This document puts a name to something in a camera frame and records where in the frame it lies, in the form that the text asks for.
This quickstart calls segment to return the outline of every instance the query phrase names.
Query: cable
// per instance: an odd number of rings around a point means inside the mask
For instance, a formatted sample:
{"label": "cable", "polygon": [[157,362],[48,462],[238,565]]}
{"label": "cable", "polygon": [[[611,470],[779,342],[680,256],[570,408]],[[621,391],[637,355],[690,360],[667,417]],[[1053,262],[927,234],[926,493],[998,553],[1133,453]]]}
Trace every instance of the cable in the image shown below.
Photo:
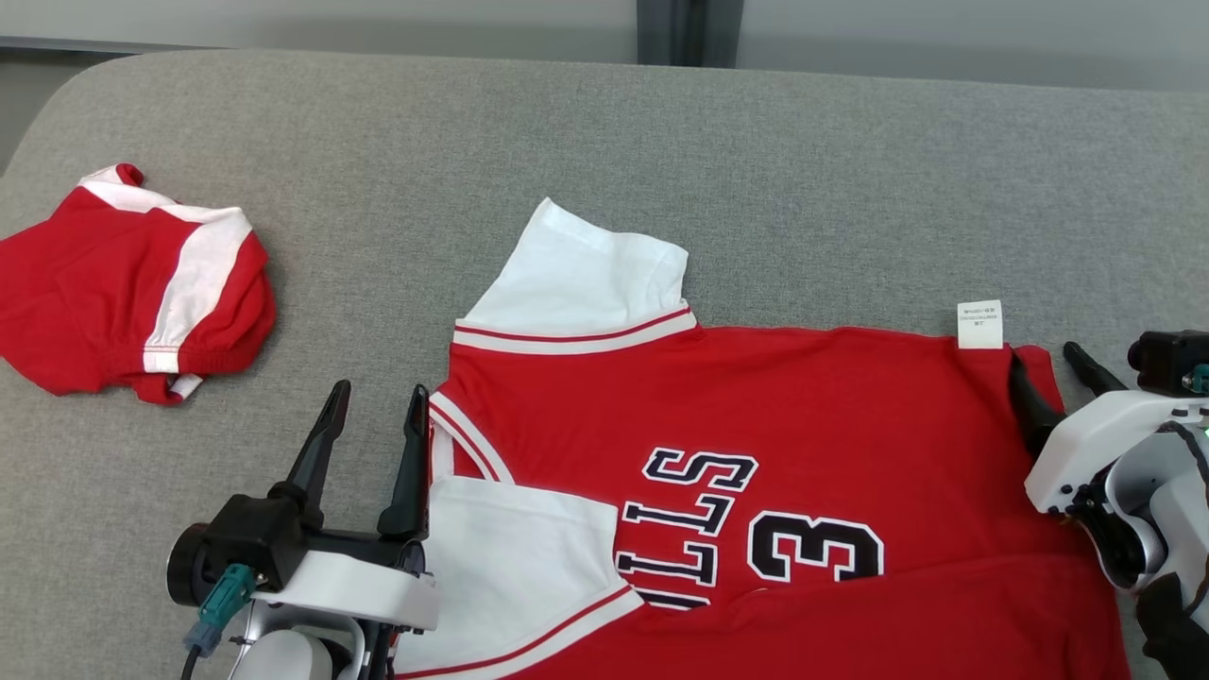
{"label": "cable", "polygon": [[185,658],[185,669],[180,672],[180,680],[191,680],[193,678],[193,667],[197,665],[197,657],[202,656],[202,647],[193,645],[189,649],[189,656]]}

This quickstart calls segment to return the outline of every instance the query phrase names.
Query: gray table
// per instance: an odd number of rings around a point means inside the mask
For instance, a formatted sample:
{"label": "gray table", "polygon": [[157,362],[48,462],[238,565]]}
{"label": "gray table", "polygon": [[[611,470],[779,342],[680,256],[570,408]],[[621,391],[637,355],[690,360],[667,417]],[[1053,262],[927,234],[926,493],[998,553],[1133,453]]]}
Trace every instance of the gray table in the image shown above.
{"label": "gray table", "polygon": [[[53,398],[0,365],[0,676],[173,678],[193,612],[163,561],[282,476],[354,385],[332,526],[389,496],[410,386],[544,196],[692,254],[706,324],[942,334],[1002,298],[1010,342],[1111,368],[1145,329],[1209,327],[1209,97],[780,73],[189,52],[102,64],[0,183],[0,235],[129,161],[242,206],[280,317],[254,369],[184,407]],[[1068,402],[1084,403],[1059,373]],[[1133,638],[1135,630],[1127,626]],[[1158,678],[1130,639],[1139,678]],[[198,678],[225,676],[230,649]]]}

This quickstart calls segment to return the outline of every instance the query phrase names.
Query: white tag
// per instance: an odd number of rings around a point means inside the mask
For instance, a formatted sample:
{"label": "white tag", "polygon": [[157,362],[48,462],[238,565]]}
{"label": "white tag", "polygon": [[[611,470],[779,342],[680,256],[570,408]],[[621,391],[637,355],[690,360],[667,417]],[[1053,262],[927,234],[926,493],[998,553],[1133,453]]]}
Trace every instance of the white tag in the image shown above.
{"label": "white tag", "polygon": [[1003,306],[999,300],[958,305],[958,347],[962,350],[1003,347]]}

